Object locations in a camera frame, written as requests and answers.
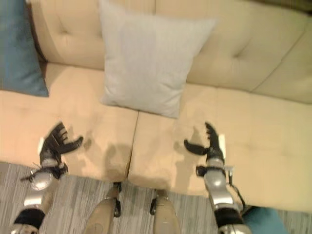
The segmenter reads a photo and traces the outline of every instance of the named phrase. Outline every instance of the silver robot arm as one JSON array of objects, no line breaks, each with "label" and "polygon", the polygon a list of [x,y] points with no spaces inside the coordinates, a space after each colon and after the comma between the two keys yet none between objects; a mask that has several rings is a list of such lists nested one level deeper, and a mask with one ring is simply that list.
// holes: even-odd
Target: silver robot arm
[{"label": "silver robot arm", "polygon": [[80,147],[83,137],[65,143],[67,131],[62,122],[45,138],[40,152],[40,168],[22,178],[29,181],[24,207],[14,221],[9,234],[38,234],[45,215],[49,212],[61,176],[68,172],[68,167],[61,161],[61,154]]},{"label": "silver robot arm", "polygon": [[[204,178],[206,189],[209,192],[209,201],[218,225],[218,233],[252,234],[250,229],[244,225],[239,206],[227,189],[227,185],[230,185],[237,192],[243,207],[245,207],[239,190],[233,185],[232,168],[224,166],[224,156],[219,146],[218,135],[210,124],[206,123],[206,128],[210,139],[209,148],[191,144],[187,140],[184,141],[184,145],[191,153],[207,155],[207,165],[197,166],[196,174]],[[229,182],[226,180],[226,173],[229,175]]]}]

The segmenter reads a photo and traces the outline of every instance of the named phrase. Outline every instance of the blue pillow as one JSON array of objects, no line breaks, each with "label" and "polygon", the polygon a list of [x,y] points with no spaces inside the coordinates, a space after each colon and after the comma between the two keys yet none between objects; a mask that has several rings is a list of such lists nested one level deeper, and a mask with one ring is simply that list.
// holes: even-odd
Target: blue pillow
[{"label": "blue pillow", "polygon": [[274,209],[255,207],[244,215],[244,221],[253,234],[289,234]]},{"label": "blue pillow", "polygon": [[0,89],[47,97],[24,0],[0,0]]}]

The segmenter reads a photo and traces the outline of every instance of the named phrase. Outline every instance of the carpet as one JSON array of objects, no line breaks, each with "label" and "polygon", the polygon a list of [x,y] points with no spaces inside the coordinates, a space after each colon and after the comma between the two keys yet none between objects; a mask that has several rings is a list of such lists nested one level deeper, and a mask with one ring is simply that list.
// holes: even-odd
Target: carpet
[{"label": "carpet", "polygon": [[[23,207],[30,183],[20,182],[30,168],[0,162],[0,233]],[[110,183],[65,175],[56,192],[54,204],[46,216],[40,234],[83,234],[87,218],[103,199]],[[121,217],[115,218],[113,234],[152,234],[149,214],[154,191],[139,188],[128,181],[122,184]],[[208,200],[204,197],[169,193],[180,220],[183,234],[216,234],[217,226]],[[278,211],[290,234],[311,234],[312,214]]]}]

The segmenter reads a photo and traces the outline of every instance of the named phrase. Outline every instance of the couch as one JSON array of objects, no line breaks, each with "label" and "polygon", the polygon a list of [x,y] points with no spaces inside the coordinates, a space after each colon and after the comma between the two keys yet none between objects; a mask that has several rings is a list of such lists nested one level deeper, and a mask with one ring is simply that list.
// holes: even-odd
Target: couch
[{"label": "couch", "polygon": [[72,175],[208,196],[195,167],[204,123],[226,136],[226,164],[255,206],[312,212],[312,17],[250,0],[114,0],[143,14],[218,19],[194,59],[178,119],[100,104],[104,44],[97,0],[29,0],[50,96],[0,91],[0,160],[34,167],[40,137],[63,120],[85,136]]}]

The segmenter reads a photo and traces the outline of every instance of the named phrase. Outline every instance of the pillow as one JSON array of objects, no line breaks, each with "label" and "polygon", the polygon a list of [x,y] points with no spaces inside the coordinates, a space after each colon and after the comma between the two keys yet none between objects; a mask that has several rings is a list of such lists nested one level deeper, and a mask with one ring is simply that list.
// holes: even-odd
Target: pillow
[{"label": "pillow", "polygon": [[0,1],[0,89],[48,96],[24,0]]},{"label": "pillow", "polygon": [[99,0],[105,44],[102,102],[178,117],[187,74],[215,25],[140,15]]},{"label": "pillow", "polygon": [[274,209],[255,207],[243,217],[253,234],[288,234]]}]

